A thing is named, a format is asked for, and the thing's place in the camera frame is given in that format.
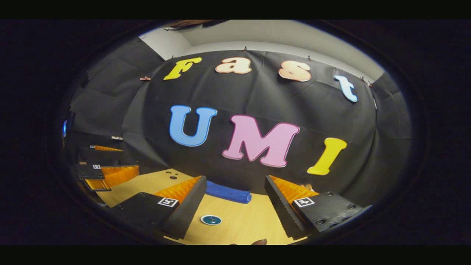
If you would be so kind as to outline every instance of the letter m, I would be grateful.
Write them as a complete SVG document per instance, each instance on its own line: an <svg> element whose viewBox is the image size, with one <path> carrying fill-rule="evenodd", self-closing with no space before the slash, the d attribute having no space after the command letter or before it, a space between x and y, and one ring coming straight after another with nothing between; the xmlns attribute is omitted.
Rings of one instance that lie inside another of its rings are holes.
<svg viewBox="0 0 471 265"><path fill-rule="evenodd" d="M229 148L222 155L229 159L240 160L244 157L241 153L242 143L249 161L256 160L265 150L267 155L260 159L260 163L266 166L284 167L287 162L286 154L293 137L299 133L300 128L289 123L278 123L264 137L260 134L255 118L245 115L232 116L234 134Z"/></svg>

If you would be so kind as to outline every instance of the round coaster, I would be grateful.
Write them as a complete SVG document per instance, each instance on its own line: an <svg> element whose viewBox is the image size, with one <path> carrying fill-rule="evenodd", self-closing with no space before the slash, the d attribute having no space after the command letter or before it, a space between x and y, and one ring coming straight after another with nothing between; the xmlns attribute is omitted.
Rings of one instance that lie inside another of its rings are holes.
<svg viewBox="0 0 471 265"><path fill-rule="evenodd" d="M201 222L207 224L207 225L217 225L222 222L221 218L215 216L215 215L204 215L201 217Z"/></svg>

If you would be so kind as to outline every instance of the blue letter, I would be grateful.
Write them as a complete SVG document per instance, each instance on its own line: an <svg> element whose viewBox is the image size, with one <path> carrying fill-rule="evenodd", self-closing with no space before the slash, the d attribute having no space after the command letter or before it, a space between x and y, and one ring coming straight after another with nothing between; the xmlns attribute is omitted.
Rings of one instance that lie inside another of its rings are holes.
<svg viewBox="0 0 471 265"><path fill-rule="evenodd" d="M185 116L190 113L191 108L188 106L175 105L170 108L170 111L172 112L170 136L175 142L190 147L202 145L204 141L206 141L211 118L218 113L218 111L213 108L198 108L196 113L199 115L200 119L198 121L196 134L194 136L188 136L183 132L183 125L185 124Z"/></svg>
<svg viewBox="0 0 471 265"><path fill-rule="evenodd" d="M354 89L353 84L350 83L345 76L335 75L335 79L340 82L340 87L346 98L352 102L357 102L358 97L352 93L351 89Z"/></svg>

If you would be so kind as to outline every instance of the rolled towel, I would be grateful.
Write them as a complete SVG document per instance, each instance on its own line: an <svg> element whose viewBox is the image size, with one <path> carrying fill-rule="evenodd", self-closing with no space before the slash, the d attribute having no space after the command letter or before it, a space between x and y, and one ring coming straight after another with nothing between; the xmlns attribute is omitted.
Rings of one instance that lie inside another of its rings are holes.
<svg viewBox="0 0 471 265"><path fill-rule="evenodd" d="M206 181L206 184L206 194L214 197L245 204L249 203L252 199L252 195L249 191L228 188L225 186L217 185L216 183L210 181Z"/></svg>

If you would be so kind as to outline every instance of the table surface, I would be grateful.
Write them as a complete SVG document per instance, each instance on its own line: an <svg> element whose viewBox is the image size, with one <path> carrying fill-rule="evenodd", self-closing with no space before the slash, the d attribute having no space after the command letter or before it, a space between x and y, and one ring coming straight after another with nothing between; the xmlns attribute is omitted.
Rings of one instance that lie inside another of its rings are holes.
<svg viewBox="0 0 471 265"><path fill-rule="evenodd" d="M167 169L139 175L112 187L111 191L97 194L109 207L114 207L139 192L154 194L191 178L175 169ZM222 222L206 225L201 222L203 215L216 215ZM250 245L261 239L267 239L267 245L286 245L305 238L293 240L286 236L267 195L252 194L252 200L243 204L205 194L185 238L167 239L186 245Z"/></svg>

